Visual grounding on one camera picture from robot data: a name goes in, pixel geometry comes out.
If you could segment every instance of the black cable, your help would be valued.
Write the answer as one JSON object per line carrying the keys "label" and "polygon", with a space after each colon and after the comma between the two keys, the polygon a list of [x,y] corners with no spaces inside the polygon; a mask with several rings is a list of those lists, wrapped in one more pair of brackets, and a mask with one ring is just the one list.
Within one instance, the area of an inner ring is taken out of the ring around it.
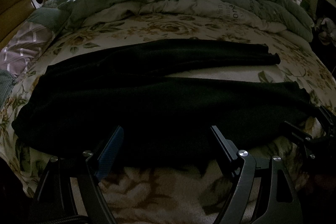
{"label": "black cable", "polygon": [[39,223],[27,223],[27,224],[83,224],[87,223],[90,224],[91,221],[87,216],[68,216],[68,217],[63,217],[55,220],[49,220],[46,222],[39,222]]}

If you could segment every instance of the floral bedsheet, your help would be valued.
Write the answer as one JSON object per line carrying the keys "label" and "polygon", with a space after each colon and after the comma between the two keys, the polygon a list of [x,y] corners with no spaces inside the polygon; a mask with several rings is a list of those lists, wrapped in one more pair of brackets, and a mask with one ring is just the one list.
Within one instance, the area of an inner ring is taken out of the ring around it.
{"label": "floral bedsheet", "polygon": [[[299,47],[277,34],[219,19],[169,14],[134,16],[113,23],[84,27],[75,33],[59,37],[49,47],[19,79],[0,112],[0,156],[22,181],[28,196],[33,196],[50,155],[22,143],[16,137],[11,122],[28,102],[46,67],[87,52],[163,38],[267,44],[269,52],[279,54],[279,65],[210,68],[186,71],[174,76],[269,83],[296,81],[301,88],[307,90],[313,103],[322,104],[336,113],[336,82],[330,72],[307,47]],[[323,134],[320,124],[314,118],[309,118],[302,128],[313,137]],[[296,146],[284,137],[249,152],[266,158],[280,155],[296,188],[305,185],[308,175],[300,169],[300,154]],[[124,167],[112,170],[100,183],[100,187],[118,223],[212,223],[231,185],[221,174],[216,161],[211,161],[180,168]],[[243,222],[251,217],[257,197],[256,189],[253,188],[248,207],[250,209],[246,211]],[[73,190],[74,193],[78,192],[75,180]],[[75,194],[75,199],[80,204],[79,195]]]}

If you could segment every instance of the silver bolt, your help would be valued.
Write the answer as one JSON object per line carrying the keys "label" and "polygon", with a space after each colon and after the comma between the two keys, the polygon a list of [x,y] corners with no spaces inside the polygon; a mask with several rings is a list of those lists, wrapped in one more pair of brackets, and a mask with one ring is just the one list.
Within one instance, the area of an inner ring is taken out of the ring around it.
{"label": "silver bolt", "polygon": [[279,156],[273,156],[273,160],[275,160],[275,161],[281,161],[281,158],[279,157]]}
{"label": "silver bolt", "polygon": [[90,151],[90,150],[85,150],[84,152],[83,152],[83,156],[84,157],[90,157],[92,155],[92,152]]}
{"label": "silver bolt", "polygon": [[239,150],[238,154],[242,157],[246,157],[248,155],[248,152],[246,150]]}
{"label": "silver bolt", "polygon": [[51,161],[51,162],[56,162],[56,161],[58,161],[58,157],[57,157],[57,156],[52,156],[52,157],[50,158],[50,161]]}

